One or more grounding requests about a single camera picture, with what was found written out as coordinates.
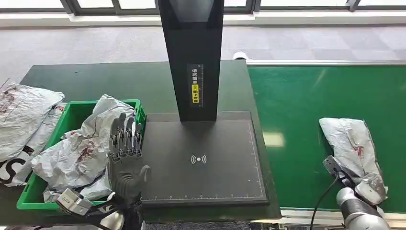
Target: black scanning platform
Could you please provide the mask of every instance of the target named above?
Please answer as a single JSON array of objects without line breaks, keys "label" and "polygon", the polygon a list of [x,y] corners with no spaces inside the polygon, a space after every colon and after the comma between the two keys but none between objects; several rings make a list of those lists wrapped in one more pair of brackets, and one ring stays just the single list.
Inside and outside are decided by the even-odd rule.
[{"label": "black scanning platform", "polygon": [[148,114],[142,155],[152,168],[146,206],[268,203],[249,111],[182,123],[178,114]]}]

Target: green plastic crate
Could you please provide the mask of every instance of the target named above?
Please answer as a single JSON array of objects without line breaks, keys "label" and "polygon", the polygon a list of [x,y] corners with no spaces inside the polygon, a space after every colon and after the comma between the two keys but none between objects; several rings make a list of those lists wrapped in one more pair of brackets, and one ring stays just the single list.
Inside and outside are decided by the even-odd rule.
[{"label": "green plastic crate", "polygon": [[[135,109],[136,121],[143,124],[141,134],[144,133],[146,115],[141,107],[141,102],[137,99],[121,100],[131,105]],[[60,137],[71,130],[79,129],[83,121],[91,115],[97,101],[71,101],[65,106],[64,112],[56,124],[45,149],[55,145],[60,141]],[[43,191],[47,186],[41,177],[32,173],[20,198],[17,202],[18,209],[41,209],[46,215],[63,214],[57,203],[44,203]],[[93,201],[94,205],[103,203],[105,200]]]}]

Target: black pillar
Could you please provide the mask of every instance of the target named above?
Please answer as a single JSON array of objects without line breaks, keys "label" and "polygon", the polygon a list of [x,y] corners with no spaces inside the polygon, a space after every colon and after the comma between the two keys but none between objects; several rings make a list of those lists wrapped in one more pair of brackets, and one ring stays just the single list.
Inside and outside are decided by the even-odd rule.
[{"label": "black pillar", "polygon": [[180,120],[215,121],[224,0],[158,3]]}]

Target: wireless charging symbol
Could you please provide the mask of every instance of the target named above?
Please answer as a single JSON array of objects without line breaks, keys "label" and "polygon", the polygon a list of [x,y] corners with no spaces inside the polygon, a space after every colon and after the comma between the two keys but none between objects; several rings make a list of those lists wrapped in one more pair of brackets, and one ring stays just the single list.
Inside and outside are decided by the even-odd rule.
[{"label": "wireless charging symbol", "polygon": [[206,155],[202,155],[201,157],[196,157],[195,155],[192,155],[191,162],[192,162],[192,164],[195,164],[196,162],[201,162],[203,164],[206,164],[207,157],[206,157]]}]

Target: white plastic bag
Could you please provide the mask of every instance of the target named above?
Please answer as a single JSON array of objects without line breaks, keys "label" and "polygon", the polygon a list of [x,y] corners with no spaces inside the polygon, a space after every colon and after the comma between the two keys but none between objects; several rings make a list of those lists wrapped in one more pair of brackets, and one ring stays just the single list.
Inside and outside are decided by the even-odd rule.
[{"label": "white plastic bag", "polygon": [[106,168],[111,124],[121,113],[129,117],[134,109],[103,95],[79,130],[33,158],[34,173],[56,192],[92,183]]},{"label": "white plastic bag", "polygon": [[[112,193],[110,188],[110,183],[108,180],[107,174],[100,177],[94,183],[82,188],[80,194],[89,201],[94,201],[106,197]],[[61,193],[57,193],[52,190],[51,187],[47,187],[43,193],[44,195],[44,202],[50,203],[55,202]]]},{"label": "white plastic bag", "polygon": [[52,107],[20,154],[15,158],[0,163],[0,182],[2,184],[8,187],[25,184],[25,180],[32,170],[32,158],[44,149],[62,115],[65,105],[66,103],[59,103]]},{"label": "white plastic bag", "polygon": [[375,156],[375,146],[363,120],[322,118],[320,126],[333,147],[334,158],[359,177],[355,191],[371,205],[384,201],[387,187]]},{"label": "white plastic bag", "polygon": [[11,84],[0,94],[0,162],[18,156],[63,93]]},{"label": "white plastic bag", "polygon": [[360,177],[366,173],[380,174],[375,147],[363,120],[322,118],[319,123],[327,141],[333,147],[334,157],[343,166]]}]

